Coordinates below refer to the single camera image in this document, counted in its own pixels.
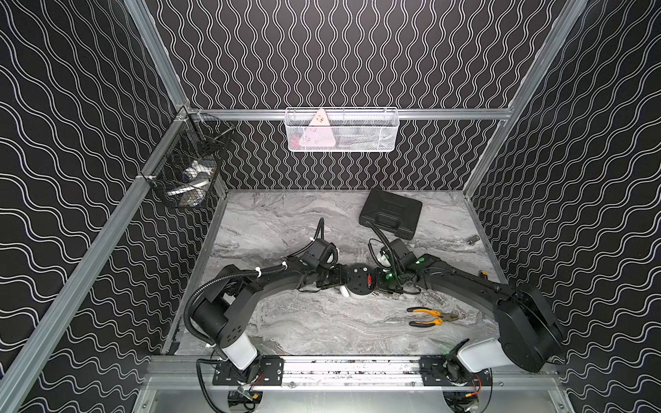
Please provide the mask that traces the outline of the white twin-bell alarm clock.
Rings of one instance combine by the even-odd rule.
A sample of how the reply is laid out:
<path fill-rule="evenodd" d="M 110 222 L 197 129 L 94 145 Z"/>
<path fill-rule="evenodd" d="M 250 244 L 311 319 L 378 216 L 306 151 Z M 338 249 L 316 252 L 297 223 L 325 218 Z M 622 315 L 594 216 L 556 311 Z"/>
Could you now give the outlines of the white twin-bell alarm clock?
<path fill-rule="evenodd" d="M 348 266 L 349 280 L 345 286 L 339 287 L 342 296 L 349 297 L 367 297 L 374 291 L 374 273 L 375 268 L 368 266 L 366 263 L 355 263 Z M 367 277 L 372 275 L 373 284 L 368 286 Z"/>

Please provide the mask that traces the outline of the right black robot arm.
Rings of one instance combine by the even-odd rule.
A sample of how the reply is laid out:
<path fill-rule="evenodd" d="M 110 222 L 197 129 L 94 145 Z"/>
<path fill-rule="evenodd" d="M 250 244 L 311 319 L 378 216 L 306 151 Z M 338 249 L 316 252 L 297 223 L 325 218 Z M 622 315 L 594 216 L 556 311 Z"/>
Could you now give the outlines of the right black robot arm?
<path fill-rule="evenodd" d="M 416 257 L 399 239 L 390 241 L 376 225 L 368 227 L 384 245 L 385 271 L 395 280 L 404 278 L 423 291 L 447 294 L 497 323 L 496 337 L 478 342 L 464 339 L 446 355 L 446 371 L 452 380 L 503 366 L 538 373 L 549 359 L 565 355 L 564 327 L 538 289 L 491 282 L 429 254 Z"/>

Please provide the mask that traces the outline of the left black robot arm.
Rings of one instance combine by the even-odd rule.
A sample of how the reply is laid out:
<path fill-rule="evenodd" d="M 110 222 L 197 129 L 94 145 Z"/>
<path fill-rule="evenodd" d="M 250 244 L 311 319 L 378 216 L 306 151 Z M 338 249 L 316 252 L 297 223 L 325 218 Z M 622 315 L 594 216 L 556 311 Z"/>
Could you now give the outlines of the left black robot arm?
<path fill-rule="evenodd" d="M 325 239 L 325 220 L 320 219 L 308 244 L 277 265 L 253 269 L 230 265 L 198 287 L 184 306 L 185 328 L 220 351 L 237 370 L 251 368 L 259 352 L 246 328 L 258 303 L 285 291 L 315 294 L 344 285 L 347 269 L 338 258 L 337 246 Z"/>

